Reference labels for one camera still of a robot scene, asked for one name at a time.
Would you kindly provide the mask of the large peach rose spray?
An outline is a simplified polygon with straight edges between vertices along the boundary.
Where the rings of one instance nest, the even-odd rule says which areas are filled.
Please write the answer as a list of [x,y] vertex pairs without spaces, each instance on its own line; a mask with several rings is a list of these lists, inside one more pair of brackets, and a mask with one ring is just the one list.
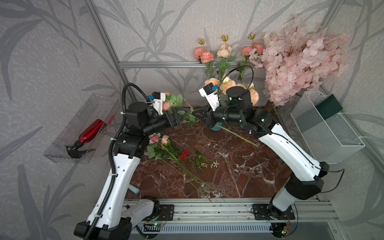
[[217,87],[215,92],[224,95],[227,94],[227,90],[229,88],[237,86],[236,82],[231,80],[229,77],[225,77],[221,82],[218,79],[210,78],[209,80],[205,81],[205,86],[209,84],[213,84],[213,86]]

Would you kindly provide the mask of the peach rose spray stem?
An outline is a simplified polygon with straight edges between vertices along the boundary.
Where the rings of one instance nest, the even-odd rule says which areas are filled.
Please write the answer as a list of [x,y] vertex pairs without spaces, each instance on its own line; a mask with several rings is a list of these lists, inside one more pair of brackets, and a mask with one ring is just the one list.
[[223,43],[219,46],[219,50],[217,51],[217,57],[220,59],[217,74],[219,80],[223,80],[226,75],[226,70],[229,70],[231,66],[231,62],[233,62],[236,58],[232,56],[232,47],[229,45],[228,35],[222,35]]

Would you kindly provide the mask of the pink rose spray stem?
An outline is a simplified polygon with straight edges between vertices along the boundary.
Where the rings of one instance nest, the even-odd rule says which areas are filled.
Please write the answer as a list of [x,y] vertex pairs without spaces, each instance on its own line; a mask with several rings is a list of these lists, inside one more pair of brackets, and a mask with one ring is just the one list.
[[214,74],[214,54],[208,50],[208,47],[205,45],[204,39],[198,40],[199,47],[194,50],[194,58],[200,64],[205,65],[206,69],[204,70],[205,75],[211,79],[215,78]]

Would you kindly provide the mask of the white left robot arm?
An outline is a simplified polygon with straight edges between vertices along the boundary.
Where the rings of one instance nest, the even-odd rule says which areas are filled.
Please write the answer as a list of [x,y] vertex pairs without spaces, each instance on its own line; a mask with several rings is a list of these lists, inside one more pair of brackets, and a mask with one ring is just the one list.
[[160,114],[145,102],[123,108],[122,124],[108,150],[111,170],[101,195],[88,219],[80,222],[74,235],[84,240],[127,240],[132,229],[145,218],[159,214],[156,198],[146,197],[122,217],[123,202],[134,172],[149,145],[149,136],[182,124],[190,109],[172,107]]

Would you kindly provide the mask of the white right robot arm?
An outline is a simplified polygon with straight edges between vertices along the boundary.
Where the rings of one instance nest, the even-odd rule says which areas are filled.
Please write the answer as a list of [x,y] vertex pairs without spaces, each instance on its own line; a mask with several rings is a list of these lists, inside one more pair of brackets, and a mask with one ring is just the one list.
[[322,178],[328,173],[329,165],[308,155],[270,112],[265,109],[255,110],[249,90],[243,87],[229,88],[226,91],[227,107],[220,104],[217,86],[208,84],[199,93],[208,101],[209,106],[197,109],[193,114],[204,121],[207,127],[213,128],[217,123],[240,125],[243,131],[273,150],[291,169],[289,180],[268,204],[267,216],[277,220],[284,216],[295,201],[307,200],[322,191]]

